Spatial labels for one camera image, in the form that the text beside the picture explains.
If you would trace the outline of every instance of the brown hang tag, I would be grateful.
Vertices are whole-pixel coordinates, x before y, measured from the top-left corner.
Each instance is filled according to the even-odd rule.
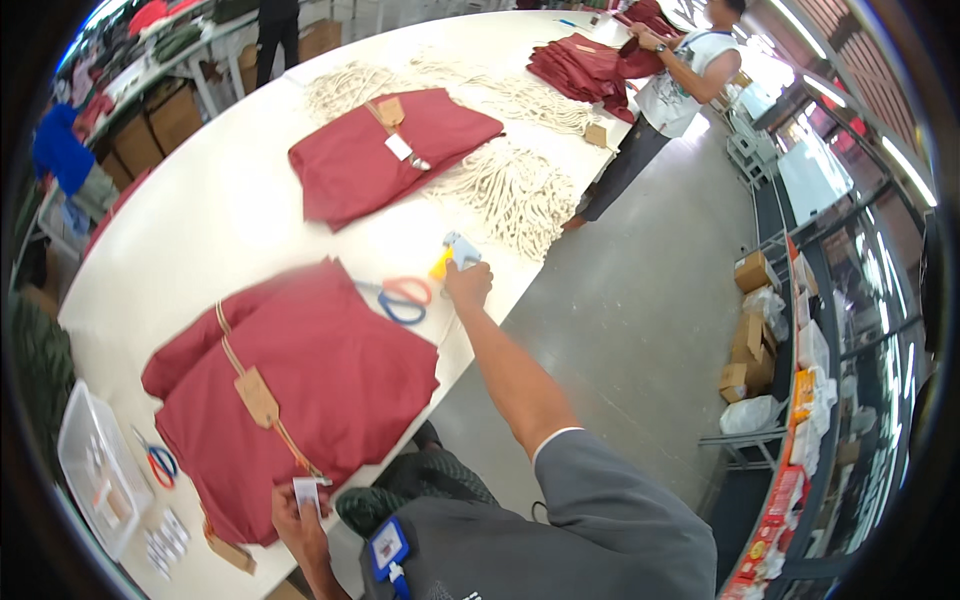
[[[241,571],[246,571],[251,575],[256,571],[256,561],[250,555],[250,552],[247,552],[240,546],[235,546],[213,535],[206,538],[206,544],[210,546],[214,554]]]
[[[376,110],[380,113],[380,120],[387,127],[396,127],[403,122],[403,117],[406,116],[403,113],[400,99],[396,96],[376,105]]]
[[[594,146],[599,146],[601,148],[607,147],[607,130],[599,125],[596,125],[595,123],[587,125],[587,130],[584,132],[584,137]]]
[[[264,429],[273,427],[274,421],[280,418],[280,406],[256,367],[247,369],[247,372],[234,379],[233,387],[247,405],[253,421]]]

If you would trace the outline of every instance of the blue shirt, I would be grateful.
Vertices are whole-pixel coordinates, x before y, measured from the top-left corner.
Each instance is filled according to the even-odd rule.
[[[40,121],[34,138],[36,178],[53,173],[67,196],[77,193],[94,162],[93,153],[73,133],[76,119],[76,110],[58,104]]]

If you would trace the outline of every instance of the dark pants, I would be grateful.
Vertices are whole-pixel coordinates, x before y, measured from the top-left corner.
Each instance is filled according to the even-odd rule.
[[[276,45],[283,44],[283,68],[289,69],[300,63],[297,52],[297,18],[283,19],[272,23],[260,23],[260,37],[256,41],[260,50],[256,53],[256,86],[270,80],[274,67]]]
[[[637,115],[636,123],[620,142],[620,154],[600,177],[593,200],[580,216],[588,221],[599,219],[668,141],[670,138],[652,128],[642,114]]]

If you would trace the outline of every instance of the hand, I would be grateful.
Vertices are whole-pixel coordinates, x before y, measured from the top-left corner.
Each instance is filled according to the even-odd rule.
[[[651,33],[651,31],[652,30],[649,27],[647,27],[646,23],[634,23],[633,25],[630,26],[630,35],[633,37],[637,37],[643,33],[649,34]]]
[[[493,289],[493,273],[490,271],[489,264],[478,262],[460,271],[452,258],[446,260],[446,292],[453,300],[453,306],[457,311],[471,306],[483,309],[491,289]]]
[[[643,48],[644,50],[650,50],[651,52],[653,52],[657,46],[663,43],[659,37],[654,36],[649,31],[637,34],[636,41],[639,42],[640,48]]]
[[[317,508],[310,502],[297,507],[292,483],[274,488],[271,515],[274,527],[304,573],[328,568],[330,564],[326,533],[320,526],[320,517],[331,512],[328,500],[329,496],[320,493],[320,514],[317,515]]]

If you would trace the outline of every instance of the id badge holder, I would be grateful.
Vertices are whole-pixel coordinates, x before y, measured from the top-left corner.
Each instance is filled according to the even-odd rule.
[[[400,523],[395,516],[391,516],[371,538],[370,554],[373,578],[376,581],[389,578],[400,600],[410,600],[410,589],[403,577],[403,567],[400,566],[409,553],[410,544],[403,537]]]

